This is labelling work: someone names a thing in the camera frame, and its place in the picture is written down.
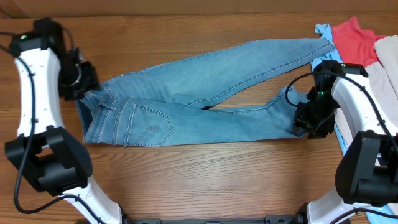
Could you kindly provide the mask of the pale pink garment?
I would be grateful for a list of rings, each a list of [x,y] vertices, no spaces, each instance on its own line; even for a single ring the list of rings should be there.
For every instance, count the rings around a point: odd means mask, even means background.
[[[379,58],[365,67],[369,75],[370,87],[377,99],[382,115],[393,124],[389,132],[397,133],[397,36],[386,36],[374,44]]]

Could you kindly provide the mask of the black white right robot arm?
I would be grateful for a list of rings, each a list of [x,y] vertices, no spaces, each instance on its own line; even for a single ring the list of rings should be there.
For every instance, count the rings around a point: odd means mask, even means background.
[[[337,167],[335,187],[302,205],[289,223],[349,223],[359,212],[396,219],[378,209],[397,203],[397,127],[373,95],[365,68],[324,60],[311,76],[315,86],[308,102],[295,105],[294,125],[310,139],[324,138],[341,109],[353,140]]]

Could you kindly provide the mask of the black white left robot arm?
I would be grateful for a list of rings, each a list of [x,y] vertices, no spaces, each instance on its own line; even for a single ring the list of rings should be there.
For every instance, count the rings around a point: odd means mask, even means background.
[[[74,45],[66,45],[68,29],[37,19],[33,29],[12,34],[6,53],[14,58],[21,84],[21,118],[15,140],[5,144],[17,169],[14,195],[22,180],[53,203],[74,206],[86,223],[129,223],[122,207],[96,183],[87,148],[64,126],[60,100],[77,100],[99,87],[94,66]]]

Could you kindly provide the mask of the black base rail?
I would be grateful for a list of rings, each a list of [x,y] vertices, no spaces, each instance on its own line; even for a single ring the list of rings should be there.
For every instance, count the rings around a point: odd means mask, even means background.
[[[186,220],[161,220],[134,219],[132,224],[294,224],[295,215],[266,215],[264,218],[222,218],[222,219],[186,219]]]

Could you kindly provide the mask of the red t-shirt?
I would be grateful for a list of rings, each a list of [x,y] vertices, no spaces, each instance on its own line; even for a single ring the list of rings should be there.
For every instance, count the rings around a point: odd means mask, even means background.
[[[331,31],[333,42],[344,63],[361,64],[367,67],[379,61],[374,44],[386,35],[377,35],[373,30],[362,29],[355,16],[333,26]]]

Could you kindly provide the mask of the blue denim jeans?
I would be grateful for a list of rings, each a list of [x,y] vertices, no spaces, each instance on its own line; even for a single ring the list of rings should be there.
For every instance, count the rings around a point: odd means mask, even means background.
[[[218,105],[255,84],[299,68],[334,45],[322,38],[247,42],[125,73],[76,101],[86,143],[173,146],[299,138],[294,87],[264,105]]]

